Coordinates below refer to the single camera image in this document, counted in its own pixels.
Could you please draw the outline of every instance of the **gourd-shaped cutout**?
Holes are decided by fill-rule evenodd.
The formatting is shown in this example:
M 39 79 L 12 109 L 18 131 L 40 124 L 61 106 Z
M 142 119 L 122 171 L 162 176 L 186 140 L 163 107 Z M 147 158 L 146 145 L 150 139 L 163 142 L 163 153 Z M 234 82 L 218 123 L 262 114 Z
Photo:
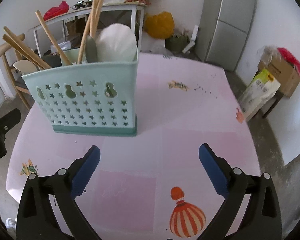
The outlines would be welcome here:
M 66 95 L 69 98 L 75 98 L 77 95 L 76 93 L 72 90 L 70 85 L 65 85 L 65 89 L 66 89 Z
M 108 98 L 114 98 L 117 96 L 117 91 L 113 88 L 113 84 L 108 82 L 106 83 L 105 95 Z
M 42 90 L 40 88 L 37 88 L 37 92 L 38 92 L 39 98 L 41 98 L 42 100 L 45 100 L 44 94 L 42 93 Z

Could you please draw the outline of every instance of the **cardboard box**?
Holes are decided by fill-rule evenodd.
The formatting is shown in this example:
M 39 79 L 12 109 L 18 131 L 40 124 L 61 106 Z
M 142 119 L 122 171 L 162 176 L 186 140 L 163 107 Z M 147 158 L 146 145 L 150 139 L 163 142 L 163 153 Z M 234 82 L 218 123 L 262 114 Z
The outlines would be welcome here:
M 278 60 L 272 57 L 268 65 L 265 65 L 263 61 L 259 62 L 258 69 L 261 71 L 264 68 L 281 84 L 279 91 L 290 98 L 300 82 L 300 77 L 294 67 L 284 59 Z

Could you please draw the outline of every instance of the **chair backrest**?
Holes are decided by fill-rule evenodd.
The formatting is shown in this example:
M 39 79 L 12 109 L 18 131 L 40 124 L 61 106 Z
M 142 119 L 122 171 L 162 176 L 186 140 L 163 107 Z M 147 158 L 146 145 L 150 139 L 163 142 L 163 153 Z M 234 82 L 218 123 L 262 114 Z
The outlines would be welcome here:
M 26 37 L 26 36 L 25 36 L 24 33 L 22 33 L 22 34 L 20 34 L 20 35 L 18 36 L 18 38 L 19 38 L 21 41 L 24 41 L 25 37 Z M 0 57 L 2 57 L 3 64 L 4 64 L 4 67 L 6 68 L 6 71 L 7 71 L 7 73 L 8 73 L 8 76 L 9 76 L 11 82 L 13 83 L 13 86 L 15 86 L 15 85 L 16 85 L 16 81 L 15 81 L 15 79 L 14 79 L 14 77 L 13 77 L 13 74 L 12 74 L 12 72 L 11 72 L 11 69 L 10 69 L 10 66 L 9 66 L 9 63 L 8 63 L 6 54 L 5 54 L 5 53 L 6 53 L 9 49 L 11 49 L 11 48 L 12 48 L 11 45 L 8 44 L 8 43 L 4 43 L 4 44 L 0 45 Z M 16 54 L 17 61 L 22 60 L 21 54 L 20 54 L 18 51 L 16 51 L 15 49 L 14 49 L 14 52 L 15 52 L 15 54 Z

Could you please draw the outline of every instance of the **yellow bag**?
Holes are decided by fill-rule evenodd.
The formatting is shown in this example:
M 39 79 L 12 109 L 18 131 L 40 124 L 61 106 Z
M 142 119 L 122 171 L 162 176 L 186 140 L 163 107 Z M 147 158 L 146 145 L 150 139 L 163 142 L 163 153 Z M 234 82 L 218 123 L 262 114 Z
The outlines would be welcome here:
M 145 31 L 152 38 L 165 40 L 173 35 L 173 29 L 174 21 L 169 12 L 162 12 L 146 18 Z

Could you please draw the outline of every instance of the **screw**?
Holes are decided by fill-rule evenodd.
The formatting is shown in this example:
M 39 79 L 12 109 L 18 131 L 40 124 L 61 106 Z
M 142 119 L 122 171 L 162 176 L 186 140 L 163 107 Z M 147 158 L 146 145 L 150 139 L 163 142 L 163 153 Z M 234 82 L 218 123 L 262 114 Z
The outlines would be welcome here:
M 263 176 L 264 176 L 266 179 L 270 179 L 270 178 L 271 178 L 270 174 L 269 174 L 269 173 L 266 173 L 266 172 L 263 174 Z
M 234 168 L 233 169 L 234 174 L 240 175 L 242 171 L 239 168 Z
M 65 174 L 66 174 L 66 169 L 58 170 L 58 175 L 65 175 Z
M 28 178 L 29 178 L 29 179 L 34 179 L 34 178 L 35 178 L 35 176 L 36 176 L 36 175 L 35 175 L 34 173 L 31 173 L 31 174 L 29 175 L 29 177 L 28 177 Z

